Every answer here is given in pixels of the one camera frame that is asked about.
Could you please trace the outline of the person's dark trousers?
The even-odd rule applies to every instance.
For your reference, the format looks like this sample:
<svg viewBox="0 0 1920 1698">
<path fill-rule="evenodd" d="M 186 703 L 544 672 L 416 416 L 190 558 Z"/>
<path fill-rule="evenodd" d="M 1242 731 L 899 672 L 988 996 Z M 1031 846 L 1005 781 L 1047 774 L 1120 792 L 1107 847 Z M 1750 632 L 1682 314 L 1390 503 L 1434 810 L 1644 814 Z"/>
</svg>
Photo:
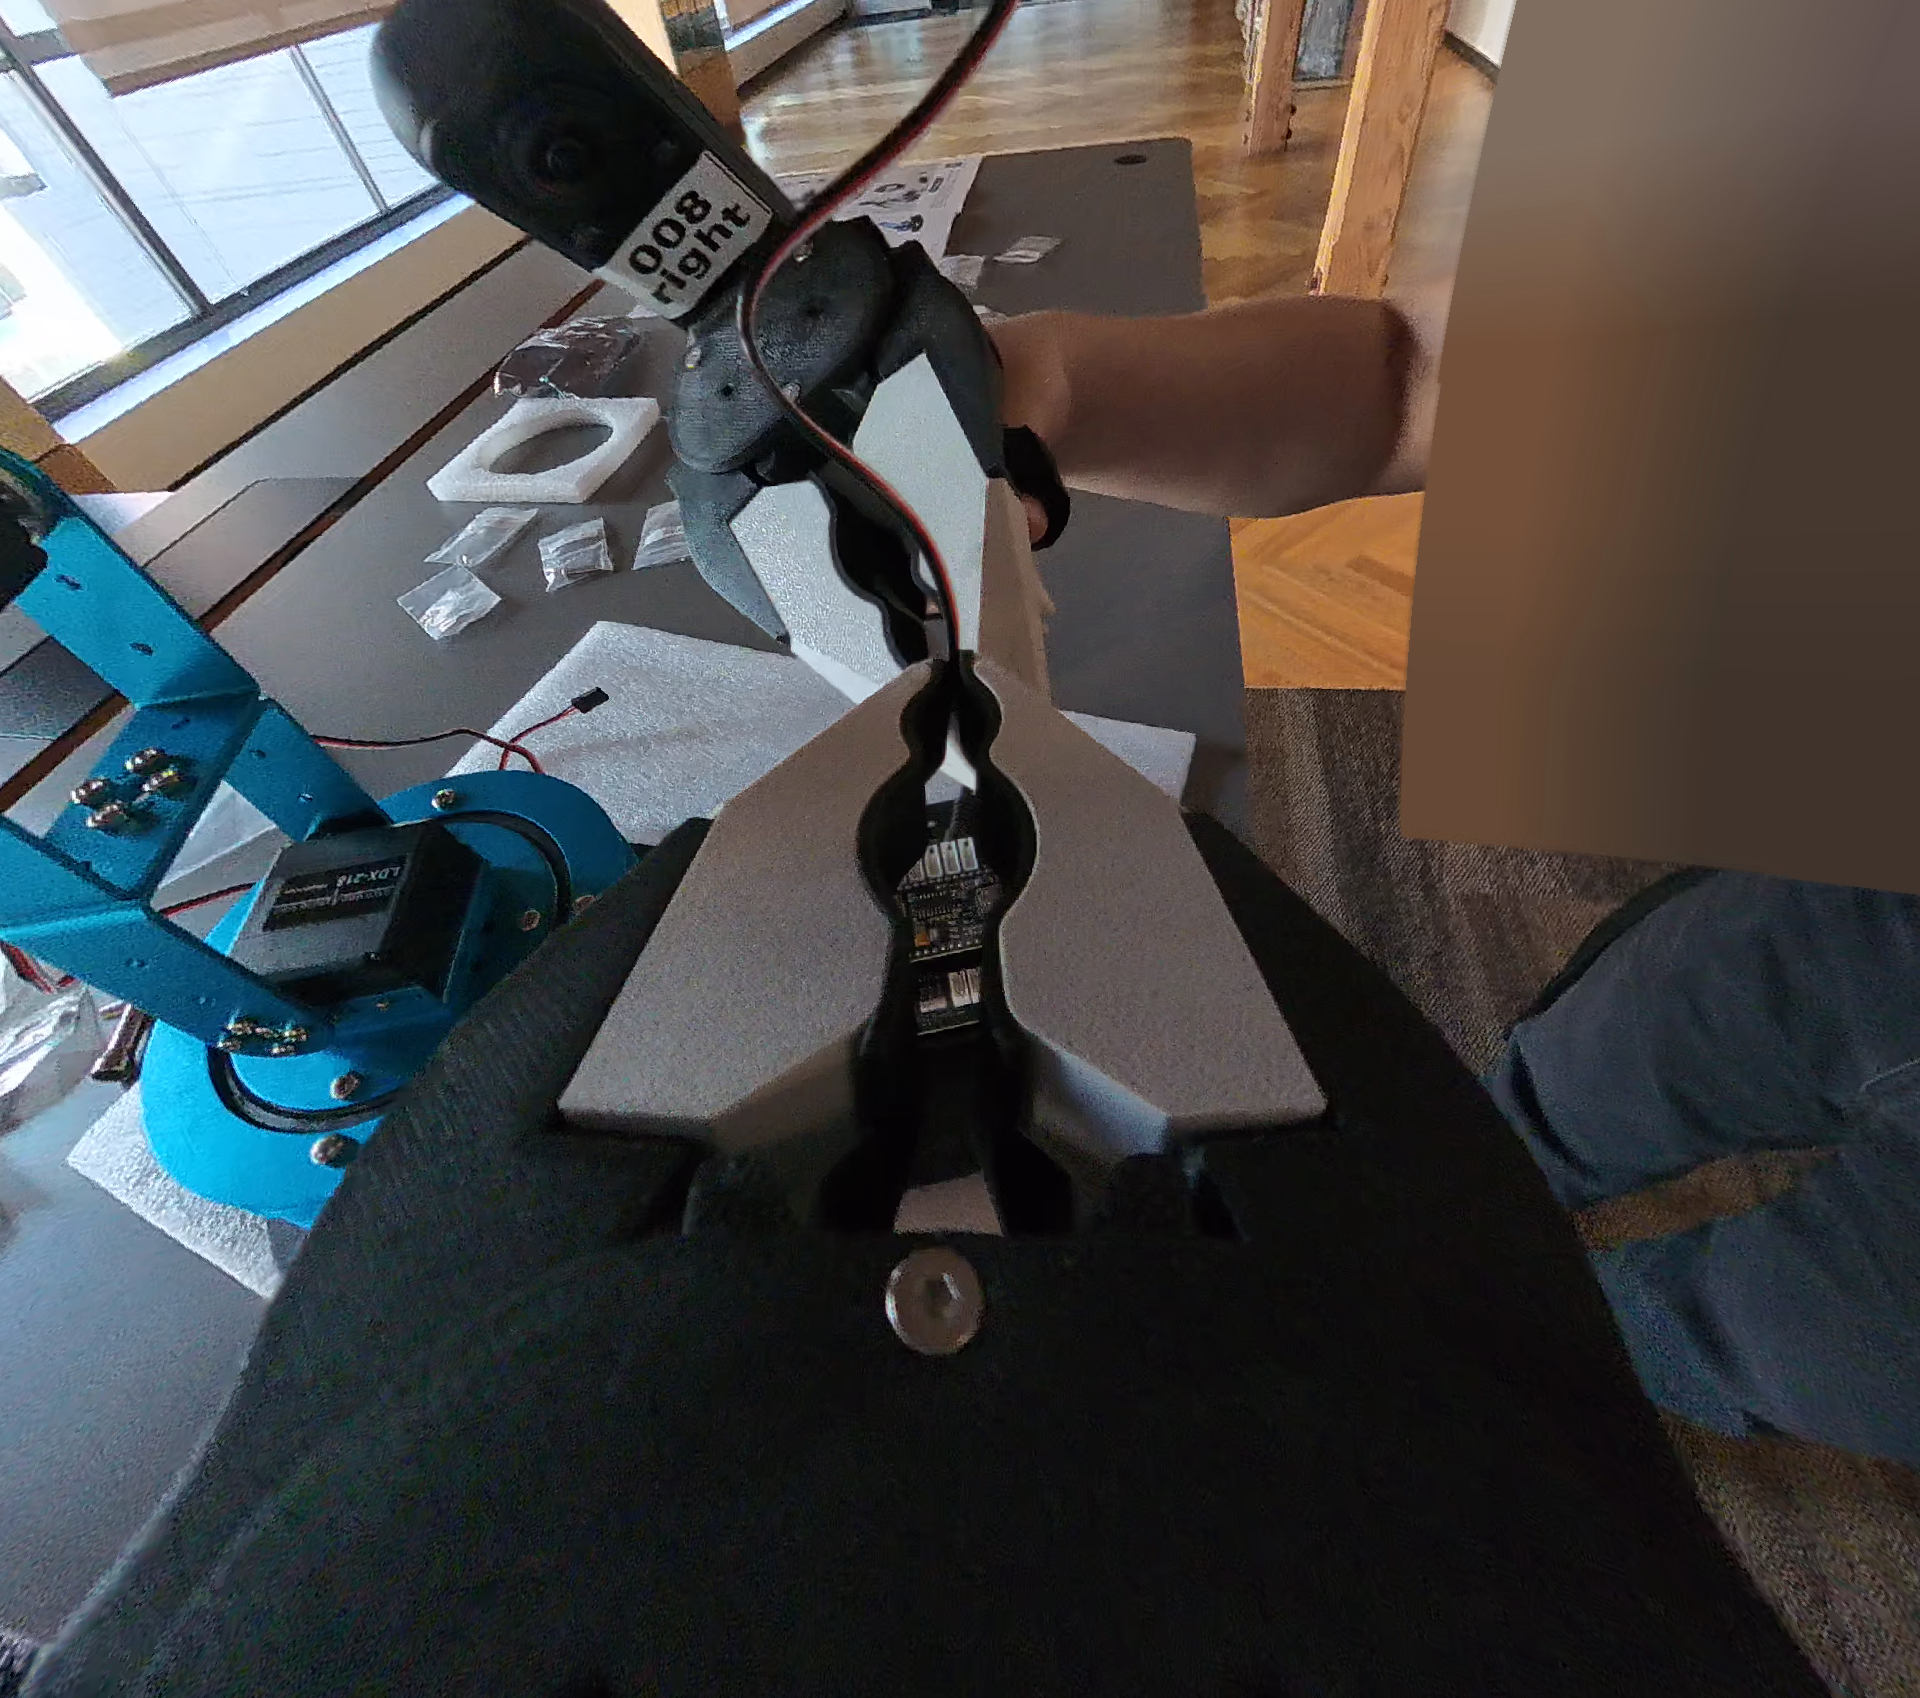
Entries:
<svg viewBox="0 0 1920 1698">
<path fill-rule="evenodd" d="M 1484 1078 L 1564 1209 L 1826 1152 L 1595 1278 L 1664 1412 L 1917 1461 L 1917 898 L 1682 870 L 1602 918 Z"/>
</svg>

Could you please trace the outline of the crumpled clear plastic bag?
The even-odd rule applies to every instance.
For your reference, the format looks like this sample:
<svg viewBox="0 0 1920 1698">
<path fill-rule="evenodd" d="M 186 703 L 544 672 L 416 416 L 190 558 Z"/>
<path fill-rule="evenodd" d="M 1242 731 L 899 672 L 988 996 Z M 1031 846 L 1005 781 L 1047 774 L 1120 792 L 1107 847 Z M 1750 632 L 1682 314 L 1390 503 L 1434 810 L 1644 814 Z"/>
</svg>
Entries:
<svg viewBox="0 0 1920 1698">
<path fill-rule="evenodd" d="M 2 1133 L 85 1081 L 108 1041 L 99 999 L 82 983 L 39 990 L 2 969 Z"/>
</svg>

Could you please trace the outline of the servo controller circuit board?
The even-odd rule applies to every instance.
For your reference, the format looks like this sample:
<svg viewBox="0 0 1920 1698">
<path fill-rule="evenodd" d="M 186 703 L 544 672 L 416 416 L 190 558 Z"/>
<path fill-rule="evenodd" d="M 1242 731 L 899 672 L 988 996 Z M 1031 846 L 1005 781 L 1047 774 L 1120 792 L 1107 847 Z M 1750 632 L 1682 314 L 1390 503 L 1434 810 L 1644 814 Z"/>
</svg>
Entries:
<svg viewBox="0 0 1920 1698">
<path fill-rule="evenodd" d="M 969 831 L 929 840 L 898 887 L 909 925 L 907 972 L 921 1037 L 975 1026 L 986 991 L 1000 880 Z"/>
</svg>

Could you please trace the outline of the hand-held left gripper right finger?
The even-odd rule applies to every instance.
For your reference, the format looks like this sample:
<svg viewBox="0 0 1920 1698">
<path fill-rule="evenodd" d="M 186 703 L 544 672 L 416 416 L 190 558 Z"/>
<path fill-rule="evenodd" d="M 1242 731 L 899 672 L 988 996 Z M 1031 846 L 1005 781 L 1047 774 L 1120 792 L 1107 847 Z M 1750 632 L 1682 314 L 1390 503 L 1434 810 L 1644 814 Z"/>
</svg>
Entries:
<svg viewBox="0 0 1920 1698">
<path fill-rule="evenodd" d="M 1317 1120 L 1327 1100 L 1194 844 L 1184 810 L 1043 692 L 982 661 L 988 760 L 1031 863 L 997 927 L 1047 1152 L 1169 1152 Z"/>
</svg>

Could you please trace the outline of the white foam sheet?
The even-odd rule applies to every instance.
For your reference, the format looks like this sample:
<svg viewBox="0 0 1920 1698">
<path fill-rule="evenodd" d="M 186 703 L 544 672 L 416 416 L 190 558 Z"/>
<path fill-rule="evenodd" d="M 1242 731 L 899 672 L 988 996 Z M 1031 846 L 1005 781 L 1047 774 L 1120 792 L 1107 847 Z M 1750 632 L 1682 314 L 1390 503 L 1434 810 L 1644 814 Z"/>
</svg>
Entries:
<svg viewBox="0 0 1920 1698">
<path fill-rule="evenodd" d="M 530 748 L 636 846 L 711 815 L 852 709 L 800 657 L 604 619 L 492 730 L 518 736 L 591 687 L 608 703 L 544 727 Z M 171 1180 L 143 1133 L 137 1090 L 91 1124 L 65 1165 L 243 1289 L 261 1300 L 275 1294 L 282 1272 L 269 1222 Z"/>
</svg>

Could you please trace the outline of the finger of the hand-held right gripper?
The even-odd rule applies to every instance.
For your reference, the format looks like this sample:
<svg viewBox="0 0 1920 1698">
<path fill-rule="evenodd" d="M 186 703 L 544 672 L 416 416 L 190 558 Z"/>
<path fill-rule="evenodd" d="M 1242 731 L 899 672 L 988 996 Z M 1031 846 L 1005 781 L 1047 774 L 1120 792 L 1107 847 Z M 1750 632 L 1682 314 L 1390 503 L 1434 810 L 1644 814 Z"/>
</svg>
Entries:
<svg viewBox="0 0 1920 1698">
<path fill-rule="evenodd" d="M 959 646 L 1022 682 L 1045 682 L 1050 600 L 1026 503 L 980 463 L 928 355 L 876 388 L 852 443 L 925 527 L 957 606 Z"/>
<path fill-rule="evenodd" d="M 925 661 L 899 641 L 899 623 L 871 575 L 850 564 L 842 526 L 866 519 L 806 477 L 761 488 L 729 532 L 779 622 L 787 652 L 844 700 L 867 700 Z"/>
</svg>

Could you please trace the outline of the dark anti-static bag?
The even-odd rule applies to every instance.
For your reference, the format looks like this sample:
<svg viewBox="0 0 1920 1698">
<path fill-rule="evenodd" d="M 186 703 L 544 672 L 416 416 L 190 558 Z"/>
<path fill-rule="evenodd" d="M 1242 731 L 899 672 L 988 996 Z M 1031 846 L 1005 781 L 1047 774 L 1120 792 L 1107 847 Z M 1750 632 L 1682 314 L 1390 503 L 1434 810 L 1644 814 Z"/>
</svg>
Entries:
<svg viewBox="0 0 1920 1698">
<path fill-rule="evenodd" d="M 645 346 L 638 318 L 568 318 L 534 329 L 492 372 L 492 392 L 512 397 L 604 397 L 618 394 L 630 360 Z"/>
</svg>

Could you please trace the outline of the grey desk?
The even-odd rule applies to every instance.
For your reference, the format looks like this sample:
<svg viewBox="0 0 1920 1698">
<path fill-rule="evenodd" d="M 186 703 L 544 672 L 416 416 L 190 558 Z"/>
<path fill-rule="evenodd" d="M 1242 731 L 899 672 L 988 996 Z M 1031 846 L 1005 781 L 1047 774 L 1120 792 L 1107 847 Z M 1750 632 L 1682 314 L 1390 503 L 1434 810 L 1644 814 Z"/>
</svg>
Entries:
<svg viewBox="0 0 1920 1698">
<path fill-rule="evenodd" d="M 1148 127 L 982 162 L 961 251 L 1022 236 L 1060 248 L 989 266 L 982 300 L 1161 315 L 1203 304 L 1195 133 Z M 524 248 L 304 399 L 213 473 L 388 473 L 304 543 L 213 635 L 304 726 L 346 736 L 492 727 L 595 622 L 638 622 L 766 650 L 683 564 L 503 602 L 438 643 L 399 610 L 452 529 L 427 475 L 501 408 L 483 342 L 545 315 L 534 284 L 564 268 Z M 1191 805 L 1247 822 L 1242 661 L 1229 534 L 1171 509 L 1077 496 L 1041 561 L 1053 694 L 1065 709 L 1191 731 Z M 220 1415 L 263 1300 L 83 1180 L 68 1155 L 117 1100 L 79 1081 L 4 1136 L 4 1625 L 50 1638 L 146 1523 Z"/>
</svg>

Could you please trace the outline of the person's right forearm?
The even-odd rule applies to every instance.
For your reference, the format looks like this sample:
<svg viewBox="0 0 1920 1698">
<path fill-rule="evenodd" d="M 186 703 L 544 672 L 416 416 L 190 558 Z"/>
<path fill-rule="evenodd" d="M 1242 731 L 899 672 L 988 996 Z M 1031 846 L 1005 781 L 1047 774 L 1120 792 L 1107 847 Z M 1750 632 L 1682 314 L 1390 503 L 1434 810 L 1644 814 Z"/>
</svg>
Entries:
<svg viewBox="0 0 1920 1698">
<path fill-rule="evenodd" d="M 1259 295 L 1169 318 L 1000 319 L 1005 419 L 1068 490 L 1209 518 L 1420 491 L 1441 326 L 1385 297 Z"/>
</svg>

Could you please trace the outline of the white foam frame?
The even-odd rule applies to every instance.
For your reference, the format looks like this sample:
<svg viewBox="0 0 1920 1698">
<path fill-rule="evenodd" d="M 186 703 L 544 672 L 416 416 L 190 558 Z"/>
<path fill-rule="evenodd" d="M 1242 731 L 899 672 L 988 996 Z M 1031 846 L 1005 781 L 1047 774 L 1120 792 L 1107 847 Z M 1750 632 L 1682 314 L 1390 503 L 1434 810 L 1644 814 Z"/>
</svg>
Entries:
<svg viewBox="0 0 1920 1698">
<path fill-rule="evenodd" d="M 425 477 L 444 503 L 550 505 L 595 496 L 660 424 L 650 395 L 522 395 Z M 534 446 L 577 433 L 577 447 L 552 463 L 524 460 Z"/>
</svg>

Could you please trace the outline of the printed instruction sheet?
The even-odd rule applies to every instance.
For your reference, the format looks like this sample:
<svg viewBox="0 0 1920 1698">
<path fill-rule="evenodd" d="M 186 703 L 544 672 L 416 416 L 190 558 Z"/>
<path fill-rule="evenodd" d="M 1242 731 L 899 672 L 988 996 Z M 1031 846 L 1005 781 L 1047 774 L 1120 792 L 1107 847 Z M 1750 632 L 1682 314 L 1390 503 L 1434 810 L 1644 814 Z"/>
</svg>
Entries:
<svg viewBox="0 0 1920 1698">
<path fill-rule="evenodd" d="M 928 258 L 942 259 L 982 163 L 980 154 L 898 159 L 839 202 L 832 220 L 866 222 L 887 246 L 921 246 Z"/>
</svg>

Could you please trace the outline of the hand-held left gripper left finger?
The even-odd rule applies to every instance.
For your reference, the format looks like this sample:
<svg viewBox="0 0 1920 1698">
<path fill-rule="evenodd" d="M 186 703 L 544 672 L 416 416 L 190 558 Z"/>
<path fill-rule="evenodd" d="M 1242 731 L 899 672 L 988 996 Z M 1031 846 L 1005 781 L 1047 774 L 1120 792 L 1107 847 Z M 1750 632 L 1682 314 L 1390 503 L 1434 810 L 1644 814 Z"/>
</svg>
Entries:
<svg viewBox="0 0 1920 1698">
<path fill-rule="evenodd" d="M 943 682 L 907 665 L 720 808 L 557 1100 L 568 1124 L 720 1154 L 852 1133 Z"/>
</svg>

